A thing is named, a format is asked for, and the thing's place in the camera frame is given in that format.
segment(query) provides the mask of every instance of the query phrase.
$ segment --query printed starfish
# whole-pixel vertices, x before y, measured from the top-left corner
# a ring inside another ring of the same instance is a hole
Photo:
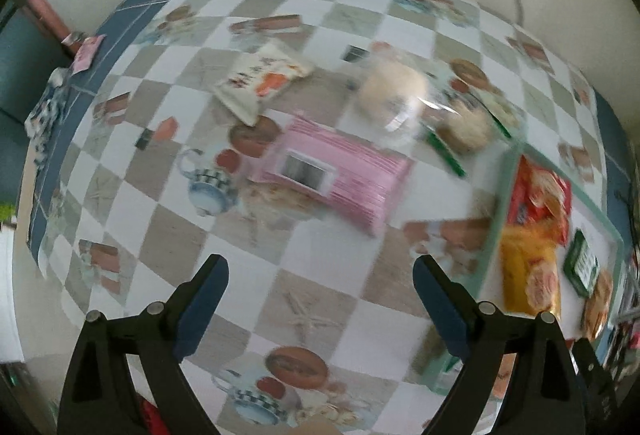
[[[311,314],[309,307],[303,304],[292,292],[287,292],[284,298],[296,316],[295,319],[289,321],[289,325],[293,325],[295,328],[300,346],[306,347],[308,336],[318,327],[340,328],[340,323]]]

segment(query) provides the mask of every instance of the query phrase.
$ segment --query pink package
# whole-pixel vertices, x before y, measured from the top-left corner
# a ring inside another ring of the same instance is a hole
[[[379,152],[297,116],[250,179],[299,190],[379,235],[413,164],[404,155]]]
[[[74,64],[72,66],[72,73],[77,74],[83,70],[87,70],[91,66],[91,62],[94,60],[95,53],[98,52],[102,40],[104,40],[105,34],[100,36],[92,36],[86,38],[80,49],[76,53]]]

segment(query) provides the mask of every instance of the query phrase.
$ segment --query green tray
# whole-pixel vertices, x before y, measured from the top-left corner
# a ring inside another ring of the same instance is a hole
[[[489,234],[479,255],[478,270],[473,276],[466,278],[466,280],[457,281],[464,285],[471,296],[478,299],[482,285],[484,285],[488,269],[490,268],[490,264],[497,256],[498,242],[509,212],[511,193],[513,192],[516,173],[518,171],[518,163],[523,154],[527,155],[527,157],[536,164],[553,170],[559,176],[570,180],[572,182],[573,202],[576,203],[576,201],[579,201],[579,205],[581,205],[583,209],[587,209],[588,213],[591,215],[591,218],[594,221],[592,223],[596,225],[597,229],[604,232],[604,234],[610,238],[610,243],[614,246],[615,253],[610,253],[609,263],[604,264],[604,261],[601,261],[601,263],[603,264],[603,267],[608,267],[613,275],[614,289],[611,301],[613,305],[615,303],[614,298],[617,295],[618,285],[620,283],[620,271],[622,269],[623,262],[624,244],[622,242],[622,237],[620,237],[619,232],[615,227],[613,227],[613,224],[609,221],[609,218],[604,214],[604,212],[599,209],[593,203],[591,198],[584,192],[580,183],[575,181],[573,177],[556,166],[530,144],[518,141],[513,142],[511,147],[502,157],[502,165],[499,172],[500,178],[498,181],[497,205],[492,224],[489,228]],[[559,274],[562,272],[562,262],[562,259],[558,259]],[[612,310],[614,310],[613,306],[610,308],[609,315]],[[594,350],[597,350],[601,343],[606,343],[606,339],[603,339],[602,335],[593,342]],[[444,353],[440,353],[438,356],[432,358],[426,365],[424,372],[422,373],[422,383],[428,386],[431,391],[446,395],[458,374],[460,365],[457,365],[457,362],[458,359],[450,355],[449,352],[444,351]]]

